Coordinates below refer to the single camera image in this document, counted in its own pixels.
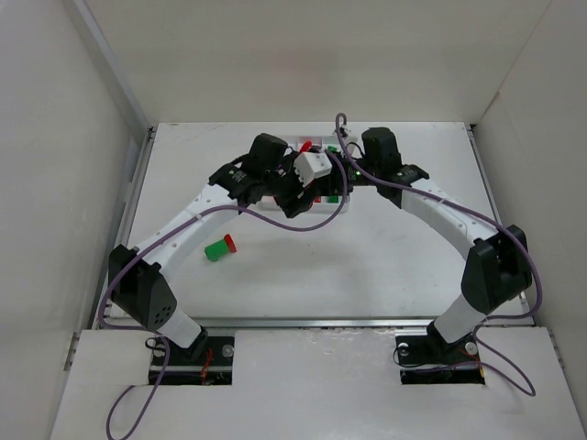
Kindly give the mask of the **green red long lego assembly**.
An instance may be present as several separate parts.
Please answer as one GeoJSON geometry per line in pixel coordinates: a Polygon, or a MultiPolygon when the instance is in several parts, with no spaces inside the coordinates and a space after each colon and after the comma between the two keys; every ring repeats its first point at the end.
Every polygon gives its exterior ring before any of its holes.
{"type": "Polygon", "coordinates": [[[237,247],[230,234],[205,247],[205,256],[210,262],[218,262],[223,257],[236,253],[237,247]]]}

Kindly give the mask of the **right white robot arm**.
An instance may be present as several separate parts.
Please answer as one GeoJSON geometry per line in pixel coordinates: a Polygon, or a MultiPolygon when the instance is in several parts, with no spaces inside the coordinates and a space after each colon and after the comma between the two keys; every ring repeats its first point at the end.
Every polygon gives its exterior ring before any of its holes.
{"type": "Polygon", "coordinates": [[[445,238],[465,261],[459,296],[416,341],[417,349],[437,362],[503,303],[531,286],[526,235],[515,225],[503,227],[459,205],[426,171],[403,163],[390,129],[365,131],[358,159],[351,156],[344,130],[336,135],[340,151],[335,156],[345,169],[348,187],[374,186],[381,197],[445,238]]]}

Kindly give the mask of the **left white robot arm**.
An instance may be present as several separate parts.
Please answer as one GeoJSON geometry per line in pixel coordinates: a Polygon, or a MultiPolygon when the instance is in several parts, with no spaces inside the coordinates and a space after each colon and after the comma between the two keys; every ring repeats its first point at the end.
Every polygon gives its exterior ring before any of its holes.
{"type": "Polygon", "coordinates": [[[135,248],[117,246],[109,256],[106,297],[140,328],[166,337],[195,354],[207,333],[184,312],[169,281],[174,272],[224,224],[264,197],[287,217],[306,212],[316,186],[333,163],[317,147],[290,151],[282,139],[261,133],[248,153],[222,165],[180,213],[135,248]]]}

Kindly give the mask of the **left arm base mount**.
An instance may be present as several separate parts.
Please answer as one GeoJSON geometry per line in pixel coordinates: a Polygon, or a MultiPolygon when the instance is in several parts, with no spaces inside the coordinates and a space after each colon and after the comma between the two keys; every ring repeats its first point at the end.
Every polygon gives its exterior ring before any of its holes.
{"type": "Polygon", "coordinates": [[[233,361],[236,338],[234,335],[210,335],[197,358],[185,349],[169,342],[169,350],[160,337],[145,341],[151,351],[148,372],[149,385],[157,382],[169,386],[229,386],[233,379],[233,361]]]}

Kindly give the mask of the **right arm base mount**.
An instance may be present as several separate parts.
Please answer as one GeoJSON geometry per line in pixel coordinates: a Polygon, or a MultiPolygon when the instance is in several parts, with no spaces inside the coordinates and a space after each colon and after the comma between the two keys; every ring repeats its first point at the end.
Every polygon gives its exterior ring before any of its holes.
{"type": "Polygon", "coordinates": [[[395,334],[393,361],[403,385],[484,385],[478,345],[468,334],[447,343],[430,324],[424,332],[395,334]]]}

